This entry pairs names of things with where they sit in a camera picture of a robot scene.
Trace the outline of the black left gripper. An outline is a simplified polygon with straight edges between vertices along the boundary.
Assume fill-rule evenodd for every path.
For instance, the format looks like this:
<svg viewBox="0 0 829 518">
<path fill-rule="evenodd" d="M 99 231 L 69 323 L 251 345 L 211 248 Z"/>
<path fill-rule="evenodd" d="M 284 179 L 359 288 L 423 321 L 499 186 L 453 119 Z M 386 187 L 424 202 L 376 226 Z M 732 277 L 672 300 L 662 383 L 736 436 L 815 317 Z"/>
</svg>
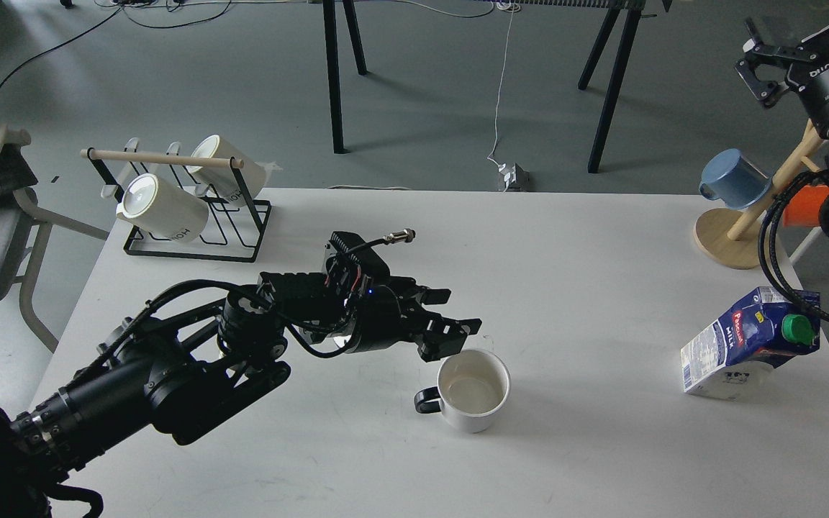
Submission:
<svg viewBox="0 0 829 518">
<path fill-rule="evenodd" d="M 417 305 L 442 305 L 450 301 L 449 288 L 418 285 L 400 278 L 375 252 L 376 245 L 411 242 L 415 232 L 392 232 L 366 242 L 354 232 L 333 232 L 326 245 L 325 285 L 337 295 L 346 319 L 333 337 L 345 337 L 345 352 L 385 350 L 398 341 L 411 342 L 417 327 L 408 322 Z M 467 337 L 476 335 L 481 319 L 441 318 L 427 323 L 418 338 L 418 355 L 433 362 L 459 354 Z"/>
</svg>

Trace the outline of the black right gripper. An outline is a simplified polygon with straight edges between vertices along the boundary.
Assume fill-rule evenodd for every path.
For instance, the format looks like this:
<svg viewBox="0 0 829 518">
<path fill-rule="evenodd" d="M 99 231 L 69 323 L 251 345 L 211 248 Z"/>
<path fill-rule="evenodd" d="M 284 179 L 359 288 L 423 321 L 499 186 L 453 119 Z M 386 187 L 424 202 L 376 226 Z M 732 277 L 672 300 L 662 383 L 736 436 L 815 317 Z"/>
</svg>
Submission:
<svg viewBox="0 0 829 518">
<path fill-rule="evenodd" d="M 800 40 L 799 48 L 766 44 L 752 19 L 746 19 L 746 30 L 749 39 L 735 71 L 751 95 L 764 109 L 770 109 L 790 88 L 799 96 L 820 138 L 829 139 L 829 25 Z M 816 58 L 798 63 L 800 48 Z M 756 70 L 761 65 L 787 70 L 787 86 L 784 80 L 758 78 Z"/>
</svg>

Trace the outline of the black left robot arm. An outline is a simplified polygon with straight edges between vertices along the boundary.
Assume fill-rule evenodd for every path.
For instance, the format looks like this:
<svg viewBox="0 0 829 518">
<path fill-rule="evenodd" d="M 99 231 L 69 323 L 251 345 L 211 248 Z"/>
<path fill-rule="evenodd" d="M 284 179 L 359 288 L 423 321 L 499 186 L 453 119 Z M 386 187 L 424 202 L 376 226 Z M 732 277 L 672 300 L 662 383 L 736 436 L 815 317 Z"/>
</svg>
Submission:
<svg viewBox="0 0 829 518">
<path fill-rule="evenodd" d="M 481 320 L 429 311 L 450 291 L 393 276 L 375 252 L 414 236 L 333 232 L 319 273 L 187 280 L 160 293 L 35 409 L 13 419 L 0 409 L 0 517 L 50 517 L 55 499 L 101 516 L 98 492 L 66 485 L 71 471 L 144 427 L 190 445 L 247 409 L 289 377 L 286 332 L 318 358 L 400 342 L 425 362 L 460 353 Z"/>
</svg>

